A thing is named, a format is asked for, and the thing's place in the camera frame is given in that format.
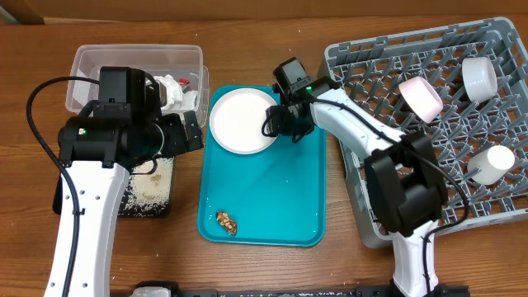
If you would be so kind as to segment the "white napkin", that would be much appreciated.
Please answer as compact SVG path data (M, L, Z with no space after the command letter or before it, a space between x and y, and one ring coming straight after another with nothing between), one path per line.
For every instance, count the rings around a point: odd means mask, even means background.
M170 74L165 77L157 76L155 80L159 83L161 92L161 110L167 113L174 113L179 111L189 111L196 107L196 98L198 91L191 89L190 85L182 90L178 84L178 79L175 79Z

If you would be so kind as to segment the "red snack wrapper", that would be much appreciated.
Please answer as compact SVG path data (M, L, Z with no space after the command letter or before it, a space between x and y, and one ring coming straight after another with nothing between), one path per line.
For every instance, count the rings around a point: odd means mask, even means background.
M178 84L180 85L182 90L185 90L190 85L190 81L185 78L179 78Z

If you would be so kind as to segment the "large white plate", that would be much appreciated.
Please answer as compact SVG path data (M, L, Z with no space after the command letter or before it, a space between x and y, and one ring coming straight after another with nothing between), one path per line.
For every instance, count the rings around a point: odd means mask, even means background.
M276 139L262 133L266 110L276 105L271 95L256 88L229 91L212 107L210 132L214 140L231 153L259 153Z

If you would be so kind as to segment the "brown food scrap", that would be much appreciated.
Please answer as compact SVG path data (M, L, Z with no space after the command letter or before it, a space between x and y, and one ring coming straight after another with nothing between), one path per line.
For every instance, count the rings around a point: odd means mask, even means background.
M234 219L230 218L228 213L225 211L218 211L216 213L216 220L220 226L222 226L225 231L234 236L238 231L237 223Z

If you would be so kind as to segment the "pink bowl with rice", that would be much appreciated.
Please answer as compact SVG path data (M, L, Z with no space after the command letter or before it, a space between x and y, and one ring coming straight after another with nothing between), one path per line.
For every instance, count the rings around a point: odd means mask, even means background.
M411 110L424 122L432 122L442 111L443 102L433 86L422 77L411 78L398 85Z

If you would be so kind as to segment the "grey-green bowl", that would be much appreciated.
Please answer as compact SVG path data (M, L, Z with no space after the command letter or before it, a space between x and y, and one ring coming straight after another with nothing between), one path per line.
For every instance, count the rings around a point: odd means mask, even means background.
M497 92L497 75L488 57L464 59L462 78L466 94L472 102L482 103Z

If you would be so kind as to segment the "small white cup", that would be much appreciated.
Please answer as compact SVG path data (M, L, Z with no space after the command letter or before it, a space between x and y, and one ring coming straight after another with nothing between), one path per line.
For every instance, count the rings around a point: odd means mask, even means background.
M478 172L472 179L482 185L492 185L501 179L515 163L514 153L502 145L494 145L473 156L467 165L467 170Z

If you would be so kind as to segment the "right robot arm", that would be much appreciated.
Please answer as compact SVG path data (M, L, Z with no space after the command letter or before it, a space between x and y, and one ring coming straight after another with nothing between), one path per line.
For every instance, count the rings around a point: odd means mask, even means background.
M345 144L361 160L370 208L392 237L391 285L402 296L436 295L434 234L447 189L429 138L381 123L331 78L312 79L297 58L273 76L280 104L266 110L262 134L298 143L320 128Z

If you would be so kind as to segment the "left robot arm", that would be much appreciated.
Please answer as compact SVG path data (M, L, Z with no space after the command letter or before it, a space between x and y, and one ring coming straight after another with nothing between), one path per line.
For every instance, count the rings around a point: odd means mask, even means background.
M59 131L61 211L47 296L108 296L120 202L132 169L202 149L196 113L161 112L143 70L104 66L98 96Z

